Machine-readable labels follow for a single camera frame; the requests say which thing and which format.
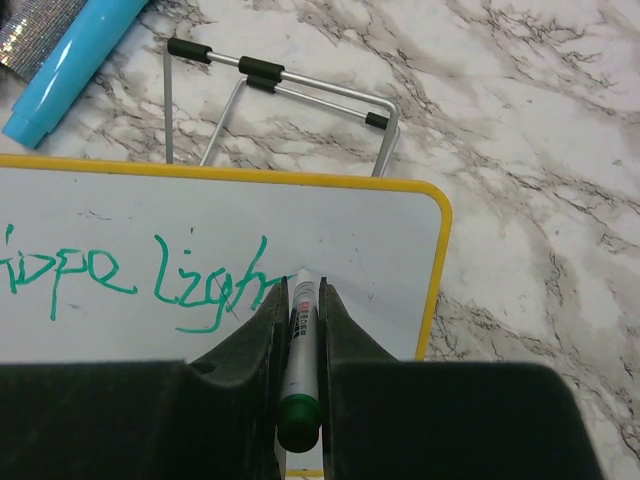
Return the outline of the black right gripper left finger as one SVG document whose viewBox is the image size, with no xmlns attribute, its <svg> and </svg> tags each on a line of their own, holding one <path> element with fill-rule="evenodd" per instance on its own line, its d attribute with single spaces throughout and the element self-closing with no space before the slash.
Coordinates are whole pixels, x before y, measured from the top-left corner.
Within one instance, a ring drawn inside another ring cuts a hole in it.
<svg viewBox="0 0 640 480">
<path fill-rule="evenodd" d="M 5 479 L 281 479 L 276 409 L 289 313 L 280 281 L 193 362 L 8 364 Z"/>
</svg>

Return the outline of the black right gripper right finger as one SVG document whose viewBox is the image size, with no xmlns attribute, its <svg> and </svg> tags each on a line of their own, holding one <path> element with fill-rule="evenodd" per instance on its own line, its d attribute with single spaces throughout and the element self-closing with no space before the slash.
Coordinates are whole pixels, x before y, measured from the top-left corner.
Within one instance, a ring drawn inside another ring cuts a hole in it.
<svg viewBox="0 0 640 480">
<path fill-rule="evenodd" d="M 599 479 L 569 386 L 522 362 L 400 361 L 319 290 L 328 479 Z"/>
</svg>

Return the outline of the yellow framed whiteboard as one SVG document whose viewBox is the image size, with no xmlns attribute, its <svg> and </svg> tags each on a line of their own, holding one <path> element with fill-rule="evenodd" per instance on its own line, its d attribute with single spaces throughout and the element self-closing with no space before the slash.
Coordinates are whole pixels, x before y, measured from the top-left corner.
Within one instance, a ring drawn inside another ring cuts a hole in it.
<svg viewBox="0 0 640 480">
<path fill-rule="evenodd" d="M 451 224 L 421 181 L 5 157 L 1 369 L 193 362 L 285 281 L 281 388 L 303 268 L 395 359 L 422 361 Z"/>
</svg>

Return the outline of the green whiteboard marker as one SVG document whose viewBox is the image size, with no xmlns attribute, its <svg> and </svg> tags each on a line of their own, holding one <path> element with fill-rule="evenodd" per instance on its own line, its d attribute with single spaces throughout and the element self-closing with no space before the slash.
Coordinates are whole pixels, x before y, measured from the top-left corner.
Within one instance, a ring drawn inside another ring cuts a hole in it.
<svg viewBox="0 0 640 480">
<path fill-rule="evenodd" d="M 290 341 L 278 405 L 277 437 L 288 452 L 305 453 L 319 439 L 318 307 L 315 276 L 296 276 L 289 321 Z"/>
</svg>

